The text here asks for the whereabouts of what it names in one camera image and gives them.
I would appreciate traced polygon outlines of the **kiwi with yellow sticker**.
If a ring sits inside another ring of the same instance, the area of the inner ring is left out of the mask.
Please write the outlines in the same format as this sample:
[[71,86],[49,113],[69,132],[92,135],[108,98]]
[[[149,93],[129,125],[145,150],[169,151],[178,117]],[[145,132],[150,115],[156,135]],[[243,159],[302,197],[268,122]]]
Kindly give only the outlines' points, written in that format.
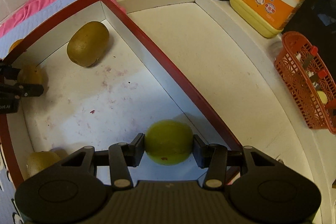
[[101,22],[88,22],[68,42],[67,55],[73,63],[90,67],[104,54],[108,43],[108,28]]

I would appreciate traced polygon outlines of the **round brown fruit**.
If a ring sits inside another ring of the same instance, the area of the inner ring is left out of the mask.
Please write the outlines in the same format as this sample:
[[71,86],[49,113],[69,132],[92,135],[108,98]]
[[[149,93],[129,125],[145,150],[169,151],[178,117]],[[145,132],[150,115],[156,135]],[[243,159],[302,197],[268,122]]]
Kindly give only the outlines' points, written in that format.
[[48,75],[44,68],[36,65],[25,65],[19,72],[17,81],[21,84],[37,84],[42,85],[44,91],[47,92],[48,87]]

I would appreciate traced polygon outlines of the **light blue quilted mat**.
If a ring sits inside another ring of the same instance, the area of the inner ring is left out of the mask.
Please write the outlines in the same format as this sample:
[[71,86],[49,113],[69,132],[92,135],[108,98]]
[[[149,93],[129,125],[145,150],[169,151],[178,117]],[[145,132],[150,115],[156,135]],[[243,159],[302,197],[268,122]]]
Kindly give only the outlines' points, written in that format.
[[74,1],[77,0],[56,0],[28,19],[25,19],[1,37],[1,59],[4,59],[8,55],[10,47],[17,40],[25,38],[32,30]]

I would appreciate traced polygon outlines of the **large right orange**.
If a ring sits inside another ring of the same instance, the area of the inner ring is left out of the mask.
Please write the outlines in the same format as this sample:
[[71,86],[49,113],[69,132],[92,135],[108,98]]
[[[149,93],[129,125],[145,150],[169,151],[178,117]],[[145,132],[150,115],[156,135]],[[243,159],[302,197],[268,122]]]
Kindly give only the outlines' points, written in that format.
[[18,39],[17,41],[15,41],[14,43],[12,43],[12,45],[9,48],[8,53],[10,53],[15,47],[17,47],[21,42],[23,41],[23,39]]

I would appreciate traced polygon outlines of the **red white cardboard box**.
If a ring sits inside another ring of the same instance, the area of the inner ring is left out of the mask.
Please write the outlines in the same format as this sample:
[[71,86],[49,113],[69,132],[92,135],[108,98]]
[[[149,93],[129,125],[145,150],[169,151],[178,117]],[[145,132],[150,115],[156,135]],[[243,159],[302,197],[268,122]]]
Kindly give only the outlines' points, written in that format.
[[[83,68],[68,58],[66,47],[91,21],[108,28],[109,44],[95,66]],[[111,0],[71,3],[3,61],[15,68],[37,65],[45,79],[42,96],[23,98],[16,113],[1,115],[1,153],[15,187],[27,178],[27,157],[34,151],[105,150],[163,119],[187,123],[206,143],[242,148],[197,88]]]

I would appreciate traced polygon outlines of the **plain brown kiwi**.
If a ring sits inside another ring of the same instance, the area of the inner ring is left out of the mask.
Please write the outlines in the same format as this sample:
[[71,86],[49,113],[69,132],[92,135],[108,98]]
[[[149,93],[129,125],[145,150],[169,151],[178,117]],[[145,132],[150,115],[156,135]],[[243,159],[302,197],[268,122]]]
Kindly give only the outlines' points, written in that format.
[[28,176],[34,176],[60,160],[61,158],[52,151],[34,152],[27,158]]

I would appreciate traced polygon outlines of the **red plastic basket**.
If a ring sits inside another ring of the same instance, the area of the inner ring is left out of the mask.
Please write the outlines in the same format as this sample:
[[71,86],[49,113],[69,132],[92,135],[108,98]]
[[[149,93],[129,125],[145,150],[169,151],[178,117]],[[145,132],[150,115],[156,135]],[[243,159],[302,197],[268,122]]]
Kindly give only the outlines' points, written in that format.
[[295,31],[283,34],[282,46],[274,67],[308,128],[328,129],[335,134],[335,82],[318,48]]

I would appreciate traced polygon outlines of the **green apple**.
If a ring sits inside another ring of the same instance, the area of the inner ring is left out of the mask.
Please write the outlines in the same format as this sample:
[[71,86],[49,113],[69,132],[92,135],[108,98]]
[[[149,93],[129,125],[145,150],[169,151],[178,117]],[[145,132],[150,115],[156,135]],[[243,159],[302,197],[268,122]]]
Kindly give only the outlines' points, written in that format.
[[160,165],[177,165],[192,152],[193,131],[189,125],[162,120],[152,124],[145,133],[145,152]]

